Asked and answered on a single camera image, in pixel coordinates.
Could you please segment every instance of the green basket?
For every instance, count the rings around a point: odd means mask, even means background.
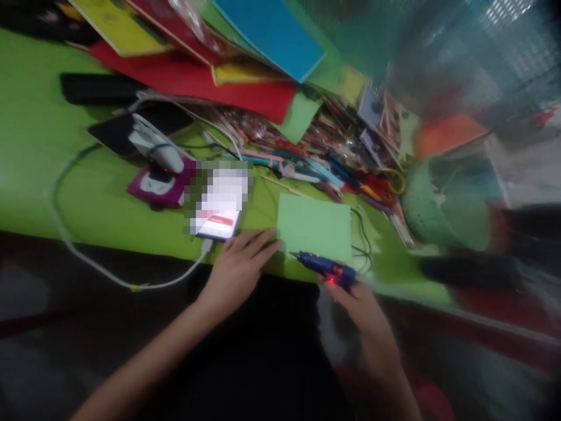
[[[402,206],[407,224],[427,243],[485,250],[490,241],[489,211],[477,188],[462,175],[451,175],[443,196],[431,185],[434,157],[410,171]]]

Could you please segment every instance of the blue glue gun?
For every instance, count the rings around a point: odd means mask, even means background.
[[[352,267],[312,253],[306,253],[305,251],[299,253],[291,251],[290,254],[296,257],[308,269],[319,273],[327,281],[335,282],[347,292],[351,289],[352,284],[355,283],[356,271]]]

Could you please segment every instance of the magenta device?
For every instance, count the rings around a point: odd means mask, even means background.
[[[180,208],[185,200],[185,186],[196,176],[196,161],[183,157],[183,171],[172,174],[169,182],[161,182],[150,177],[150,167],[146,166],[127,187],[127,192],[138,199],[162,208]]]

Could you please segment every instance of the floor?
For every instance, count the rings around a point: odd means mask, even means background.
[[[185,262],[88,247],[124,279],[164,281]],[[0,419],[68,419],[119,365],[185,306],[189,285],[132,294],[57,241],[0,234],[0,321],[65,309],[67,317],[0,340]],[[195,276],[205,276],[202,268]],[[352,323],[325,291],[318,301],[325,351],[336,364],[358,351]],[[458,420],[524,420],[548,402],[551,378],[414,323],[396,325],[402,350],[445,392]]]

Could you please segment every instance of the person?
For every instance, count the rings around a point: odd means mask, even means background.
[[[318,287],[286,279],[269,295],[267,285],[258,287],[282,245],[275,235],[252,230],[226,241],[198,297],[71,420],[355,419],[318,340]],[[370,288],[357,282],[348,294],[325,287],[361,333],[376,419],[420,420]]]

